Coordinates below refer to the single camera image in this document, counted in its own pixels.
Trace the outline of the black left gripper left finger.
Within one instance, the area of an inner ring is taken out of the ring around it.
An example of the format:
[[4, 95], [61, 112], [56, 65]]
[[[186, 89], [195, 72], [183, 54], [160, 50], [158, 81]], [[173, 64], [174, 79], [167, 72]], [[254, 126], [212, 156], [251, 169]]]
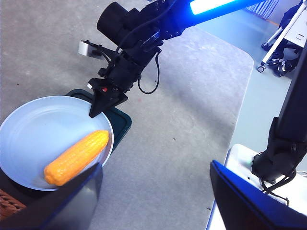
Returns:
[[55, 191], [28, 189], [0, 173], [0, 189], [26, 207], [0, 222], [2, 230], [86, 230], [90, 226], [103, 180], [95, 164]]

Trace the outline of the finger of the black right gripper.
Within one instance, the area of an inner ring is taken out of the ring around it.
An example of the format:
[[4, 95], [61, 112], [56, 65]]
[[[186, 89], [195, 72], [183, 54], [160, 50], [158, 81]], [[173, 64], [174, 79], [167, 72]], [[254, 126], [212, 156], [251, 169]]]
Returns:
[[111, 94], [108, 92], [103, 92], [97, 89], [94, 89], [94, 95], [92, 100], [92, 105], [90, 108], [89, 116], [96, 117], [100, 113], [109, 109], [113, 104]]
[[127, 95], [122, 93], [119, 95], [105, 96], [102, 112], [105, 112], [113, 107], [116, 107], [117, 105], [120, 105], [121, 103], [124, 103], [127, 100], [128, 100]]

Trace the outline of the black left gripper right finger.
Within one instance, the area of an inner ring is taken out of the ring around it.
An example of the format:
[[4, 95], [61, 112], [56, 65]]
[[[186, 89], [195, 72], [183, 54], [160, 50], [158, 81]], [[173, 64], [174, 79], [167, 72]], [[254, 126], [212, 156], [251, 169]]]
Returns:
[[210, 178], [214, 198], [228, 230], [305, 230], [307, 217], [213, 160]]

